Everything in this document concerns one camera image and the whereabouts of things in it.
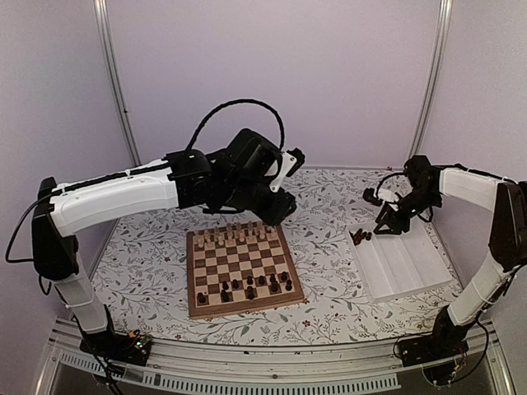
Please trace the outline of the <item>wooden chess board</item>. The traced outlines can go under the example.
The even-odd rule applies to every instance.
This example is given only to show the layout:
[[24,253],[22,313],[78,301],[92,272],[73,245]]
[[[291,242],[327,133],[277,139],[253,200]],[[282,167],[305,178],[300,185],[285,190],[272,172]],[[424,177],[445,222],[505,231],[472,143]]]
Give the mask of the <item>wooden chess board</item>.
[[[212,319],[242,313],[277,309],[307,301],[302,289],[292,253],[287,245],[282,227],[276,225],[279,241],[264,241],[261,244],[242,244],[223,248],[198,248],[186,235],[187,290],[189,317],[191,319]],[[292,290],[286,290],[286,281],[280,275],[287,272],[292,280]],[[270,275],[275,274],[278,291],[271,291]],[[259,277],[266,278],[266,284],[259,284]],[[253,277],[254,284],[246,283]],[[232,281],[238,280],[239,288],[232,288]],[[226,290],[230,301],[222,303],[222,283],[229,284]],[[254,288],[255,297],[246,297],[246,288]],[[197,294],[204,293],[206,305],[199,305]]]

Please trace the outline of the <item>dark king piece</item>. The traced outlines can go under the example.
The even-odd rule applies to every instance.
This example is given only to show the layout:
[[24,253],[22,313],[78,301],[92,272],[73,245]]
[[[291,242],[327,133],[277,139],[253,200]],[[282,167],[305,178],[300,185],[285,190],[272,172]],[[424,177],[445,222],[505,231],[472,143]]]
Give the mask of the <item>dark king piece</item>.
[[252,300],[255,297],[254,288],[252,286],[246,288],[246,297],[249,300]]

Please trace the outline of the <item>dark knight piece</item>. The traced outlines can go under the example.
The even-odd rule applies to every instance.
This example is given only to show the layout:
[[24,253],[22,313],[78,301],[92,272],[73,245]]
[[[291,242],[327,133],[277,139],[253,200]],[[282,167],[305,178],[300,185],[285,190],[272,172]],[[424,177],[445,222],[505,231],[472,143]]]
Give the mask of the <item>dark knight piece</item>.
[[227,302],[230,301],[230,296],[228,295],[228,293],[225,290],[222,290],[221,298],[222,298],[222,303],[227,303]]

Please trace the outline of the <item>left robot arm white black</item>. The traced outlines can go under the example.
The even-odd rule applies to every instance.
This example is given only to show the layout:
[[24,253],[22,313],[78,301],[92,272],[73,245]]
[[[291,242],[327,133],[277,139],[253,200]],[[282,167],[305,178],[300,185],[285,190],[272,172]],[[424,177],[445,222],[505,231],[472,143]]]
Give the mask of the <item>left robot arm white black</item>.
[[278,225],[296,208],[282,183],[304,162],[300,149],[284,151],[244,128],[210,154],[187,148],[74,184],[47,178],[25,213],[31,218],[29,261],[58,290],[91,344],[105,357],[117,356],[122,339],[78,261],[77,233],[136,213],[197,206],[207,214],[250,211],[264,224]]

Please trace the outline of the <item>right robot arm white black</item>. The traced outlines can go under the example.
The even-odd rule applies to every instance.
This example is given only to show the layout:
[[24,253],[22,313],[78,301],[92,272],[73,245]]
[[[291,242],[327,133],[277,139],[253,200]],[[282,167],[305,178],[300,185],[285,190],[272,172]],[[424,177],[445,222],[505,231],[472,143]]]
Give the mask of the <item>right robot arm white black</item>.
[[399,175],[408,181],[408,193],[392,192],[384,181],[363,193],[380,208],[376,235],[405,234],[424,212],[455,204],[436,228],[449,256],[468,268],[455,264],[463,290],[436,316],[426,342],[429,356],[442,359],[526,265],[526,182],[461,164],[433,165],[423,155],[409,158]]

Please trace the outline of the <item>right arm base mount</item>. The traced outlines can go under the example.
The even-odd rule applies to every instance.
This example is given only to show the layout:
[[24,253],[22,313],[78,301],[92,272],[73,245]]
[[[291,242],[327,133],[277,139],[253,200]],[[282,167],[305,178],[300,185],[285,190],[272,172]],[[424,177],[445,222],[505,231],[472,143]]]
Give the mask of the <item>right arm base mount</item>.
[[[436,316],[431,334],[397,340],[394,355],[403,362],[404,367],[462,355],[469,350],[465,338],[470,328],[471,324],[454,325],[448,309],[444,307]],[[454,380],[458,370],[459,364],[451,361],[425,368],[423,373],[429,383],[444,386]]]

